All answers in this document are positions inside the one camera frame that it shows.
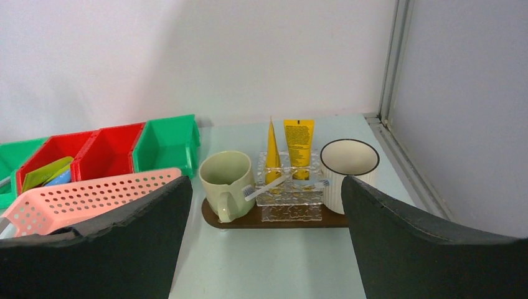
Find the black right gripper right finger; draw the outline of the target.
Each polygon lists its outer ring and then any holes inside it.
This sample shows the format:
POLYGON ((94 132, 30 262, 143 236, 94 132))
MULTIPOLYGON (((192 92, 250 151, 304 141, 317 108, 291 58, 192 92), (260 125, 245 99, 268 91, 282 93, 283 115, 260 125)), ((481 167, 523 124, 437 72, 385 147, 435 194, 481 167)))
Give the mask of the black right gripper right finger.
POLYGON ((352 176, 341 197, 367 298, 527 297, 527 239, 442 219, 352 176))

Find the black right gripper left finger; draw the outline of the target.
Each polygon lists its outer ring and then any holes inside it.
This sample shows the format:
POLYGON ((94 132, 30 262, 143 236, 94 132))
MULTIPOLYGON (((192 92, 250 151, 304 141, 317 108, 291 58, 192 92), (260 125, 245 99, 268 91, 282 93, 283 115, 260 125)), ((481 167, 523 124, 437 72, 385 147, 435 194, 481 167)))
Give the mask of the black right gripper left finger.
POLYGON ((192 201, 180 177, 49 235, 1 241, 2 298, 167 298, 192 201))

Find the white toothbrush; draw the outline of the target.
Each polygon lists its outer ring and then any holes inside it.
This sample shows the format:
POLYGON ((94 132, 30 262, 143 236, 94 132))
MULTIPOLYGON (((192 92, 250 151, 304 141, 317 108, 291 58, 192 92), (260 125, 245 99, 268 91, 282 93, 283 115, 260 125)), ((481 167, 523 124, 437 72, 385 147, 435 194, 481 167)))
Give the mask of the white toothbrush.
POLYGON ((328 179, 293 180, 293 184, 301 191, 313 191, 326 188, 331 185, 328 179))

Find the white mug dark rim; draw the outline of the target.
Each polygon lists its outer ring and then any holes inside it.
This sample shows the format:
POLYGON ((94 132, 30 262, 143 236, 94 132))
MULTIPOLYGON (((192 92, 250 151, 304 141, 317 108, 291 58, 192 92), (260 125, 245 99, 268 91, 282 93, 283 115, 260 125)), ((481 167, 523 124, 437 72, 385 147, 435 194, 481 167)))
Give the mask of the white mug dark rim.
POLYGON ((322 175, 329 181, 329 186, 323 189, 323 204, 337 214, 344 213, 341 186, 346 176, 376 185, 380 155, 366 142, 347 138, 333 140, 323 146, 319 158, 322 175))

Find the clear textured toothbrush holder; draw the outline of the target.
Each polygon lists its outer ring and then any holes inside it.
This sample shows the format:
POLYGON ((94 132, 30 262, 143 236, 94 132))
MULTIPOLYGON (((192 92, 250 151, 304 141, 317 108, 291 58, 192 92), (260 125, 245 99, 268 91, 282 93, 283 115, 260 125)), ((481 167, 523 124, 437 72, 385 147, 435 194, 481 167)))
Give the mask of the clear textured toothbrush holder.
MULTIPOLYGON (((266 151, 258 156, 256 188, 265 186, 266 151)), ((262 222, 321 221, 323 189, 301 191, 293 184, 295 171, 290 165, 288 151, 280 151, 281 175, 286 181, 256 198, 256 204, 262 208, 262 222)), ((311 164, 308 168, 309 179, 323 179, 321 162, 316 150, 311 152, 311 164)))

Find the light green mug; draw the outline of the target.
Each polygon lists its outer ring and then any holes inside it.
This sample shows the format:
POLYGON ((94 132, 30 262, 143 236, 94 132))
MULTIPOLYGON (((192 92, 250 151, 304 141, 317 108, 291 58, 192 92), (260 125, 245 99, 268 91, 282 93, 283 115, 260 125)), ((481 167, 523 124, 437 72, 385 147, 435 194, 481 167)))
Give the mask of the light green mug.
POLYGON ((222 151, 206 158, 198 175, 209 206, 221 223, 247 215, 256 200, 246 200, 243 189, 255 186, 252 161, 241 151, 222 151))

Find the grey toothbrush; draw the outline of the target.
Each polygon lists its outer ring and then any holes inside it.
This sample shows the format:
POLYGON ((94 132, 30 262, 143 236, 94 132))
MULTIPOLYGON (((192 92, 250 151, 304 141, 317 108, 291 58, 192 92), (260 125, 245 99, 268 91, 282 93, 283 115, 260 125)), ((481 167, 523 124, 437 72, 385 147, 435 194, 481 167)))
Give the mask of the grey toothbrush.
POLYGON ((256 189, 252 185, 247 185, 242 189, 243 196, 246 201, 251 201, 252 199, 256 199, 259 195, 263 194, 264 192, 269 191, 272 188, 275 188, 286 181, 286 176, 281 176, 274 181, 272 181, 270 184, 267 184, 263 186, 260 189, 256 189))

